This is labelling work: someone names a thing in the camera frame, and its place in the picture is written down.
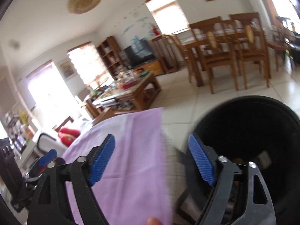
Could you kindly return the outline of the person's right hand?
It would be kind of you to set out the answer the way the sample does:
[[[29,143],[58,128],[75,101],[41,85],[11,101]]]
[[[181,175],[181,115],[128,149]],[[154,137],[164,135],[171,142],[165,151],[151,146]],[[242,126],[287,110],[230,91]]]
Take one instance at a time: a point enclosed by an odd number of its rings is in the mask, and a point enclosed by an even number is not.
[[[147,225],[162,225],[162,223],[160,222],[160,220],[158,220],[158,218],[156,217],[150,217],[147,222]]]

